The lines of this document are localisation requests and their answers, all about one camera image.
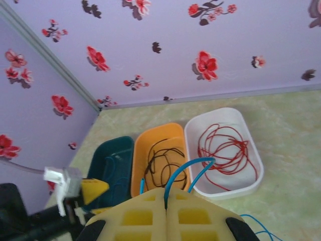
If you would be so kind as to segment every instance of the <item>purple wallpaper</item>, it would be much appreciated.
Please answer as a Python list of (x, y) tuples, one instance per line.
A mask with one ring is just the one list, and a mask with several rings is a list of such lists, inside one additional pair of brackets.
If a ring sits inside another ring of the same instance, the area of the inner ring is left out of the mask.
[[(68, 166), (96, 111), (0, 19), (0, 159), (34, 169)], [(44, 208), (42, 175), (0, 163), (0, 183), (15, 183), (29, 213)]]
[(321, 84), (320, 0), (6, 2), (102, 106)]

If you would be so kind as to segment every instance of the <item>gray tube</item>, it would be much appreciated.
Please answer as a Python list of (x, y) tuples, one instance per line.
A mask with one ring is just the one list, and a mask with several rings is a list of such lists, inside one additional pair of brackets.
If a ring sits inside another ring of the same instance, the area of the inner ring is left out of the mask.
[(15, 167), (15, 168), (18, 168), (20, 170), (23, 170), (25, 172), (31, 172), (31, 173), (35, 173), (35, 174), (41, 174), (43, 175), (45, 173), (44, 170), (39, 170), (39, 169), (33, 169), (33, 168), (29, 168), (29, 167), (24, 167), (24, 166), (21, 166), (19, 164), (16, 164), (16, 163), (13, 163), (13, 162), (10, 162), (10, 161), (6, 161), (6, 160), (1, 160), (0, 159), (0, 163), (2, 164), (5, 164), (5, 165), (8, 165), (8, 166), (12, 166), (12, 167)]

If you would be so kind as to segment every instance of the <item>green marble floor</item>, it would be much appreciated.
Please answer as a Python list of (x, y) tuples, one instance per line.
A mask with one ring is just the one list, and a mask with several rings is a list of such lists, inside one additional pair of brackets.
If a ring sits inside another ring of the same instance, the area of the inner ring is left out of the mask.
[[(212, 202), (238, 214), (252, 214), (284, 241), (320, 241), (321, 91), (106, 110), (71, 166), (86, 176), (95, 149), (106, 140), (136, 138), (168, 122), (184, 126), (192, 117), (221, 107), (233, 107), (243, 114), (265, 176), (254, 194)], [(262, 230), (246, 221), (255, 231)], [(269, 240), (260, 235), (261, 241)]]

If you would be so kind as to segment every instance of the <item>plastic container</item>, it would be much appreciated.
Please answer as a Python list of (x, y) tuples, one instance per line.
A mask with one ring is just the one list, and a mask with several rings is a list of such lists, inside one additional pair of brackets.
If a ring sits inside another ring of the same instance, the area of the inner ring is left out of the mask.
[[(144, 178), (144, 174), (146, 168), (148, 167), (148, 154), (150, 150), (154, 150), (155, 152), (162, 149), (169, 148), (177, 148), (183, 152), (184, 157), (175, 153), (175, 152), (167, 152), (167, 158), (170, 163), (177, 163), (179, 166), (184, 164), (187, 161), (186, 155), (186, 146), (185, 146), (185, 138), (184, 138), (184, 130), (177, 123), (168, 123), (159, 127), (155, 127), (143, 132), (135, 142), (134, 149), (134, 157), (133, 157), (133, 168), (132, 168), (132, 176), (131, 176), (131, 196), (136, 197), (139, 195), (140, 190), (140, 181)], [(155, 183), (161, 184), (161, 172), (164, 166), (167, 164), (167, 161), (163, 157), (159, 157), (156, 159), (155, 163), (155, 173), (153, 174)], [(169, 179), (169, 176), (173, 174), (173, 172), (178, 167), (171, 166), (171, 172), (168, 168), (164, 169), (163, 172), (163, 183), (166, 183)], [(190, 174), (189, 170), (185, 170), (186, 173), (186, 185), (183, 190), (187, 191), (190, 186)], [(176, 180), (182, 179), (182, 174), (180, 174)], [(175, 182), (173, 187), (182, 188), (183, 182)], [(146, 176), (144, 192), (148, 189), (152, 190), (156, 188), (156, 186), (151, 181), (150, 172)]]
[(107, 182), (109, 189), (85, 205), (84, 211), (113, 207), (130, 199), (133, 150), (134, 141), (131, 137), (112, 139), (97, 148), (87, 177)]
[[(245, 120), (238, 110), (233, 108), (221, 108), (198, 115), (191, 119), (185, 126), (185, 138), (188, 159), (192, 160), (194, 158), (199, 157), (198, 141), (202, 133), (212, 124), (219, 124), (221, 127), (233, 127), (240, 133), (243, 140), (248, 140), (248, 157), (253, 163), (255, 169), (257, 170), (258, 178), (257, 180), (255, 180), (255, 171), (251, 165), (247, 165), (242, 171), (234, 175), (225, 175), (218, 172), (217, 170), (208, 170), (206, 171), (206, 174), (211, 181), (225, 188), (228, 188), (230, 191), (226, 191), (216, 185), (213, 185), (208, 181), (205, 175), (203, 175), (198, 180), (198, 182), (194, 186), (194, 189), (201, 195), (211, 197), (216, 200), (238, 197), (253, 193), (254, 191), (256, 191), (256, 189), (262, 181), (264, 175), (264, 168), (259, 154), (257, 152), (257, 149), (255, 147), (255, 144), (253, 142), (253, 139), (251, 137), (251, 134), (245, 123)], [(233, 132), (230, 129), (226, 129), (224, 131), (225, 133), (220, 133), (235, 136), (235, 132)], [(223, 142), (226, 142), (226, 137), (215, 137), (211, 145), (213, 145), (216, 148)], [(236, 151), (239, 151), (239, 149), (237, 147), (231, 148), (229, 147), (228, 149), (222, 150), (220, 152), (220, 156), (229, 158), (234, 157)], [(222, 161), (222, 159), (216, 159), (216, 163), (222, 164)], [(194, 164), (189, 168), (191, 182), (203, 168), (204, 167), (202, 164)]]

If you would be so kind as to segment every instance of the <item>blue wire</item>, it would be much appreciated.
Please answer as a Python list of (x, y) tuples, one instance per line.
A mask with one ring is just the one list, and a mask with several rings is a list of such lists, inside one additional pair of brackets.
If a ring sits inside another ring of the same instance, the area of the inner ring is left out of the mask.
[(144, 185), (145, 185), (145, 179), (142, 178), (140, 181), (140, 191), (139, 191), (140, 195), (144, 193)]
[(195, 186), (195, 184), (197, 183), (197, 181), (200, 179), (200, 177), (207, 171), (210, 169), (211, 166), (214, 165), (215, 163), (215, 158), (213, 158), (214, 160), (211, 161), (197, 176), (196, 178), (193, 180), (193, 182), (191, 183), (189, 189), (188, 189), (188, 193), (190, 193), (193, 189), (193, 187)]
[(268, 235), (269, 235), (269, 237), (270, 237), (270, 239), (271, 239), (271, 241), (274, 241), (274, 239), (273, 239), (273, 237), (272, 237), (272, 235), (273, 236), (275, 236), (274, 234), (272, 234), (272, 233), (270, 233), (267, 229), (266, 229), (266, 227), (259, 221), (259, 220), (257, 220), (255, 217), (253, 217), (253, 216), (251, 216), (251, 215), (249, 215), (249, 214), (242, 214), (242, 215), (240, 215), (241, 217), (250, 217), (250, 218), (252, 218), (254, 221), (256, 221), (259, 225), (261, 225), (261, 227), (264, 229), (264, 231), (262, 231), (262, 232), (266, 232)]
[(210, 161), (208, 166), (212, 166), (214, 164), (214, 158), (212, 157), (201, 157), (201, 158), (197, 158), (194, 160), (191, 160), (189, 162), (184, 163), (183, 165), (181, 165), (176, 171), (174, 171), (174, 173), (172, 174), (172, 176), (170, 177), (169, 181), (167, 182), (167, 185), (165, 187), (165, 193), (164, 193), (164, 203), (165, 203), (165, 209), (167, 209), (167, 202), (169, 199), (169, 194), (170, 194), (170, 190), (172, 187), (173, 182), (175, 181), (175, 179), (177, 178), (177, 176), (187, 167), (189, 167), (192, 164), (198, 163), (198, 162), (208, 162)]
[[(266, 232), (266, 231), (256, 232), (255, 234), (260, 234), (260, 233), (263, 233), (263, 232)], [(271, 234), (273, 237), (277, 238), (278, 240), (283, 241), (282, 239), (280, 239), (280, 238), (277, 237), (276, 235), (272, 234), (271, 232), (270, 232), (270, 234)]]

